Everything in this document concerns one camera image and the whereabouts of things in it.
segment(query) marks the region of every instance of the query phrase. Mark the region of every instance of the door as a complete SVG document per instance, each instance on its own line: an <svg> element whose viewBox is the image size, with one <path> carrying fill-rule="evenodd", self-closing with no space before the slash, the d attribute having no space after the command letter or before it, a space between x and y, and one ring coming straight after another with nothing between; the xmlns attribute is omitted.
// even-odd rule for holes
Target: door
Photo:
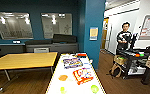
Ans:
<svg viewBox="0 0 150 94"><path fill-rule="evenodd" d="M103 29L102 29L102 43L101 43L101 49L105 49L106 36L107 36L107 29L108 29L108 20L109 20L109 18L104 18Z"/></svg>

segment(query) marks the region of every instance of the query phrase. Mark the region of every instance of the ceiling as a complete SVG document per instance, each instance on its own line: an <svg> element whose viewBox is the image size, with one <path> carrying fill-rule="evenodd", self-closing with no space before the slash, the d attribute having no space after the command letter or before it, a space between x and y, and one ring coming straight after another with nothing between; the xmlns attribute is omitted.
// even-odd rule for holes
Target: ceiling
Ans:
<svg viewBox="0 0 150 94"><path fill-rule="evenodd" d="M106 0L108 4L106 5L105 10L129 3L131 1L135 1L135 0Z"/></svg>

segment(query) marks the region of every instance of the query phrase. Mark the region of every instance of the hair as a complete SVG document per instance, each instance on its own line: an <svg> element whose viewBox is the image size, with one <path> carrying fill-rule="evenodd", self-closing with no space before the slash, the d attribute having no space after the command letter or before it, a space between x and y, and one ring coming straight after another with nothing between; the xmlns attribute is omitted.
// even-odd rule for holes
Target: hair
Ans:
<svg viewBox="0 0 150 94"><path fill-rule="evenodd" d="M130 23L128 23L128 22L125 22L125 23L123 23L123 25L122 25L122 28L123 28L123 26L124 26L125 24L128 24L128 25L130 26Z"/></svg>

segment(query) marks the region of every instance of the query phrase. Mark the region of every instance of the paper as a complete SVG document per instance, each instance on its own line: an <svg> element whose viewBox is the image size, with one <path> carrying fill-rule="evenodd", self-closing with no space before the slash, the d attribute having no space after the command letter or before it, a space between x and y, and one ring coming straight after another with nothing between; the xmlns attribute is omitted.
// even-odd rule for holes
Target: paper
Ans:
<svg viewBox="0 0 150 94"><path fill-rule="evenodd" d="M98 27L90 27L90 40L97 40Z"/></svg>
<svg viewBox="0 0 150 94"><path fill-rule="evenodd" d="M140 36L150 36L150 17L145 19Z"/></svg>

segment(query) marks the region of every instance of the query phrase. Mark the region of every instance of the backpack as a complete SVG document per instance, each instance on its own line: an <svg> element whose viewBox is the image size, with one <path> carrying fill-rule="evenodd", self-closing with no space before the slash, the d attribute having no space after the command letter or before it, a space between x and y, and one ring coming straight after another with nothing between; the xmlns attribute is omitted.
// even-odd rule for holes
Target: backpack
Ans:
<svg viewBox="0 0 150 94"><path fill-rule="evenodd" d="M111 75L113 79L113 77L120 77L121 72L122 72L122 68L117 63L115 63L112 66L112 68L109 70L109 74L107 75Z"/></svg>

